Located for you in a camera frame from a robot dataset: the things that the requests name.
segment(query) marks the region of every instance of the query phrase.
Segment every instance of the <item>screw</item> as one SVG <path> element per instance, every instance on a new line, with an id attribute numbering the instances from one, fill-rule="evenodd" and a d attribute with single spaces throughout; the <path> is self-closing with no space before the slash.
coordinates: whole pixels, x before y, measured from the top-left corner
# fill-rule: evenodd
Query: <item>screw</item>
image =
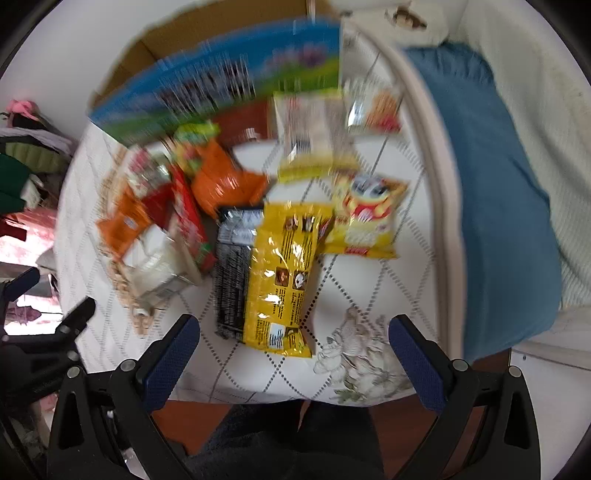
<path id="1" fill-rule="evenodd" d="M 66 353 L 66 355 L 73 362 L 80 360 L 80 355 L 78 355 L 78 353 L 76 353 L 74 350 L 70 350 L 68 353 Z"/>
<path id="2" fill-rule="evenodd" d="M 131 372 L 135 368 L 135 360 L 123 360 L 119 367 L 124 372 Z"/>
<path id="3" fill-rule="evenodd" d="M 468 364 L 466 363 L 466 361 L 464 361 L 460 358 L 454 360 L 452 362 L 452 366 L 455 370 L 457 370 L 459 372 L 465 372 L 466 370 L 468 370 Z"/>
<path id="4" fill-rule="evenodd" d="M 519 378 L 521 376 L 521 370 L 519 369 L 519 367 L 511 365 L 509 367 L 509 375 L 515 378 Z"/>
<path id="5" fill-rule="evenodd" d="M 71 367 L 70 369 L 68 369 L 67 375 L 68 375 L 68 378 L 76 378 L 79 373 L 80 373 L 79 367 Z"/>

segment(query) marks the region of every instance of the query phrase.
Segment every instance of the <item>yellow snack bag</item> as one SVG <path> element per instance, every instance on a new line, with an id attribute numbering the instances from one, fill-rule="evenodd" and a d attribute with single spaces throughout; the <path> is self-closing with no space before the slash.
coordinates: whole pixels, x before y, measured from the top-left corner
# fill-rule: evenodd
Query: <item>yellow snack bag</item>
<path id="1" fill-rule="evenodd" d="M 395 258 L 394 215 L 408 185 L 366 173 L 340 173 L 332 193 L 335 224 L 322 251 Z"/>
<path id="2" fill-rule="evenodd" d="M 330 205 L 268 204 L 256 229 L 246 295 L 245 344 L 311 358 L 301 308 L 316 249 L 332 219 Z"/>

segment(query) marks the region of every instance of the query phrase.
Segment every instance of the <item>blue cloth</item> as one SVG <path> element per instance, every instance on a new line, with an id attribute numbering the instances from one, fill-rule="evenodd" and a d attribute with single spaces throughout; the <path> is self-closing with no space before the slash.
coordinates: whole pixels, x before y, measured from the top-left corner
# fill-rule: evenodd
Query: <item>blue cloth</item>
<path id="1" fill-rule="evenodd" d="M 465 358 L 547 330 L 561 295 L 550 201 L 535 178 L 491 68 L 463 44 L 409 48 L 449 133 L 462 184 Z"/>

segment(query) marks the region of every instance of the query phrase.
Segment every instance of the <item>wooden floor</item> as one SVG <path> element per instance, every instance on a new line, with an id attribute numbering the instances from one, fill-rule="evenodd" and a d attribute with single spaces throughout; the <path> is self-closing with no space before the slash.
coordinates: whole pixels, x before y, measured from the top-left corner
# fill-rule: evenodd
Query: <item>wooden floor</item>
<path id="1" fill-rule="evenodd" d="M 474 368 L 498 372 L 508 364 L 509 350 L 478 361 Z M 223 404 L 168 401 L 153 417 L 164 436 L 182 443 L 190 455 L 201 448 L 229 408 Z M 416 450 L 435 415 L 423 408 L 416 395 L 370 407 L 370 411 L 378 431 L 386 478 L 391 478 Z M 447 467 L 448 472 L 456 471 L 461 465 L 481 414 L 479 409 L 473 411 L 465 435 Z"/>

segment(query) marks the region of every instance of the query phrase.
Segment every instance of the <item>snack package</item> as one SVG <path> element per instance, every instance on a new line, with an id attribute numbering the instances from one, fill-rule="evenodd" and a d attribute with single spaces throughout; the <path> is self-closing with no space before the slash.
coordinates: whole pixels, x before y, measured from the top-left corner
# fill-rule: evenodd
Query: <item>snack package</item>
<path id="1" fill-rule="evenodd" d="M 151 224 L 152 220 L 144 206 L 129 186 L 118 199 L 113 218 L 96 222 L 103 242 L 117 261 L 121 260 L 134 240 Z"/>
<path id="2" fill-rule="evenodd" d="M 262 219 L 262 206 L 220 209 L 213 289 L 216 333 L 222 338 L 243 341 L 252 247 Z"/>
<path id="3" fill-rule="evenodd" d="M 173 209 L 173 184 L 168 182 L 151 191 L 142 198 L 142 205 L 148 216 L 160 228 L 168 229 Z"/>
<path id="4" fill-rule="evenodd" d="M 134 296 L 156 306 L 188 285 L 199 285 L 199 274 L 184 241 L 166 238 L 160 247 L 136 267 L 126 269 Z"/>
<path id="5" fill-rule="evenodd" d="M 322 251 L 395 258 L 394 216 L 407 184 L 365 173 L 338 174 L 332 193 L 335 224 Z"/>
<path id="6" fill-rule="evenodd" d="M 241 105 L 223 109 L 212 121 L 221 130 L 217 141 L 226 148 L 246 142 L 267 140 L 269 132 L 269 100 L 254 99 Z"/>
<path id="7" fill-rule="evenodd" d="M 128 183 L 134 195 L 143 199 L 146 195 L 170 183 L 168 166 L 171 154 L 162 142 L 138 148 L 128 166 Z"/>
<path id="8" fill-rule="evenodd" d="M 400 132 L 398 109 L 402 94 L 393 86 L 355 79 L 343 88 L 348 99 L 346 126 L 351 133 L 390 134 Z"/>
<path id="9" fill-rule="evenodd" d="M 283 138 L 280 182 L 359 170 L 357 152 L 345 129 L 345 103 L 338 91 L 274 97 L 277 135 Z"/>
<path id="10" fill-rule="evenodd" d="M 300 331 L 301 309 L 316 249 L 331 219 L 329 205 L 265 206 L 252 251 L 245 344 L 284 356 L 311 357 Z"/>
<path id="11" fill-rule="evenodd" d="M 197 146 L 207 144 L 218 133 L 220 133 L 219 127 L 211 122 L 186 124 L 177 128 L 174 133 L 174 159 L 185 175 L 193 178 L 201 167 L 202 158 L 197 151 Z"/>
<path id="12" fill-rule="evenodd" d="M 216 258 L 213 256 L 212 249 L 207 241 L 201 216 L 197 211 L 195 200 L 191 195 L 183 171 L 178 165 L 173 165 L 171 173 L 176 215 L 173 217 L 174 222 L 172 222 L 173 225 L 171 225 L 170 231 L 174 234 L 175 229 L 178 229 L 179 237 L 187 245 L 189 253 L 199 270 L 206 273 L 213 268 Z"/>
<path id="13" fill-rule="evenodd" d="M 261 201 L 269 186 L 266 175 L 236 168 L 215 140 L 198 150 L 203 163 L 191 189 L 209 216 L 217 218 L 217 209 L 222 206 L 256 205 Z"/>

